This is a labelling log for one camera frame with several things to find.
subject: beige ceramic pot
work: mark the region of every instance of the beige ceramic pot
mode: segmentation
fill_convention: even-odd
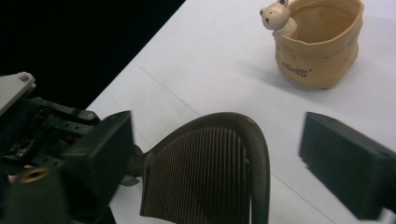
[[[291,36],[274,35],[276,63],[297,82],[315,88],[334,86],[355,62],[362,27],[360,0],[295,0]]]

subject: bear ear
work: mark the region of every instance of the bear ear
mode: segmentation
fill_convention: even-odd
[[[287,7],[288,4],[289,4],[289,0],[277,0],[277,2],[278,2],[280,5],[284,6],[284,7]]]
[[[262,14],[264,14],[265,11],[265,7],[263,7],[262,9],[260,9],[260,15],[262,16]]]

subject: white surface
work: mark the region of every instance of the white surface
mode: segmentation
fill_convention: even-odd
[[[283,78],[259,10],[269,0],[187,0],[89,109],[104,118],[132,110],[134,140],[149,150],[180,125],[233,111],[253,118],[269,147],[270,223],[360,223],[298,157],[306,111],[334,117],[396,149],[396,3],[363,1],[360,55],[330,90]],[[119,224],[166,223],[139,216],[141,186],[121,187]]]

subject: metal screw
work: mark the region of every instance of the metal screw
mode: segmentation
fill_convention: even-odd
[[[88,118],[88,119],[93,119],[94,117],[95,117],[95,115],[92,114],[92,113],[87,115],[87,118]]]

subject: black background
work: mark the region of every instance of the black background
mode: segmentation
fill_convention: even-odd
[[[33,96],[85,109],[183,2],[0,0],[0,73],[31,73]]]

